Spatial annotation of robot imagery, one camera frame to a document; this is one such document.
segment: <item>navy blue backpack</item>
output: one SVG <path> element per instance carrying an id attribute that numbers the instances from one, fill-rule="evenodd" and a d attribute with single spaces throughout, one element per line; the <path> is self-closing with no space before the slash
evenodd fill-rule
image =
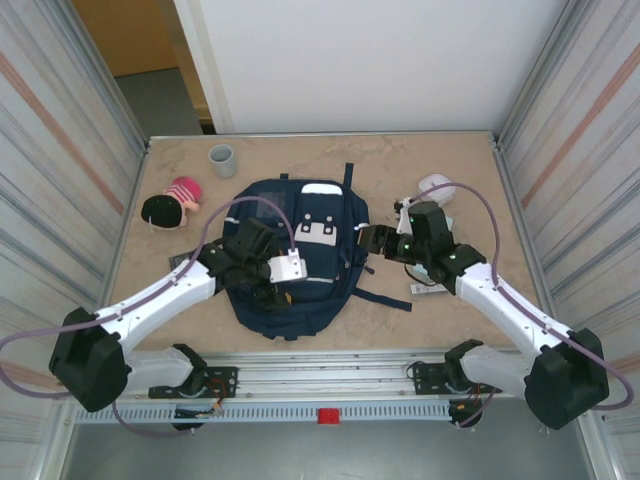
<path id="1" fill-rule="evenodd" d="M 291 306 L 266 312 L 253 299 L 252 287 L 229 288 L 227 293 L 238 320 L 268 338 L 296 340 L 326 328 L 350 295 L 411 311 L 411 304 L 375 295 L 356 287 L 365 267 L 367 251 L 357 244 L 358 230 L 369 225 L 369 209 L 351 190 L 353 164 L 345 168 L 342 184 L 331 180 L 279 179 L 251 184 L 238 197 L 255 195 L 274 202 L 295 231 L 296 246 L 307 263 L 307 279 L 291 282 L 286 291 Z M 225 219 L 223 235 L 234 235 L 241 221 L 256 218 L 278 236 L 282 248 L 290 245 L 287 229 L 278 214 L 262 202 L 233 205 Z"/>

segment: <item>wooden door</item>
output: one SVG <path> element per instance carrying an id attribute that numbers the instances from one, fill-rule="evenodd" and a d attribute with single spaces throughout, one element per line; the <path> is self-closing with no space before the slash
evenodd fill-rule
<path id="1" fill-rule="evenodd" d="M 157 0 L 73 0 L 114 77 L 178 66 Z"/>

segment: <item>red tag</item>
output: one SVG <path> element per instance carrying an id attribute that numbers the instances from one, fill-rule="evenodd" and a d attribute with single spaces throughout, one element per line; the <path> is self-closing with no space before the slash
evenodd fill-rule
<path id="1" fill-rule="evenodd" d="M 340 409 L 319 408 L 318 425 L 340 425 Z"/>

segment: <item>metal wall panel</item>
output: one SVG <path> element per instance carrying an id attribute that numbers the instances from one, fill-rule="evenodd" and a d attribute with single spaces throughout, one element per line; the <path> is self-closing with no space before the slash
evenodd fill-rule
<path id="1" fill-rule="evenodd" d="M 501 133 L 505 158 L 560 320 L 596 332 L 640 390 L 640 3 L 589 2 L 563 41 Z M 608 417 L 636 478 L 640 403 Z"/>
<path id="2" fill-rule="evenodd" d="M 0 336 L 100 302 L 145 153 L 113 78 L 66 2 L 0 2 Z M 2 351 L 15 380 L 55 388 L 54 338 Z M 0 476 L 37 472 L 50 402 L 0 386 Z"/>

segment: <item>marble surface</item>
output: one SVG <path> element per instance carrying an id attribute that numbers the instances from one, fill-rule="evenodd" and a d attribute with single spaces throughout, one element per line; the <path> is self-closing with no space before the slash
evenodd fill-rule
<path id="1" fill-rule="evenodd" d="M 218 144 L 231 145 L 239 172 L 218 179 L 208 160 Z M 113 301 L 120 301 L 169 272 L 168 258 L 195 248 L 201 228 L 216 206 L 250 183 L 291 177 L 342 180 L 345 162 L 355 164 L 353 189 L 369 204 L 371 223 L 394 224 L 393 202 L 417 193 L 420 179 L 441 173 L 480 190 L 495 210 L 502 237 L 499 270 L 530 300 L 535 294 L 504 190 L 484 134 L 420 134 L 223 139 L 155 139 L 147 161 L 131 228 L 116 279 Z M 162 192 L 178 176 L 196 178 L 204 198 L 198 213 L 175 231 L 150 231 L 140 217 L 144 200 Z M 445 206 L 454 218 L 458 242 L 472 244 L 488 258 L 495 247 L 489 218 L 471 194 L 458 191 Z M 223 216 L 214 220 L 207 239 L 220 236 Z M 388 349 L 451 347 L 469 338 L 493 346 L 510 341 L 474 307 L 439 294 L 412 297 L 402 265 L 371 255 L 375 275 L 362 274 L 358 285 L 373 293 L 413 302 L 406 313 L 351 297 L 331 325 L 315 337 L 295 342 L 268 340 L 238 323 L 222 293 L 183 312 L 149 335 L 140 348 L 162 349 L 186 343 L 200 353 L 269 350 Z"/>

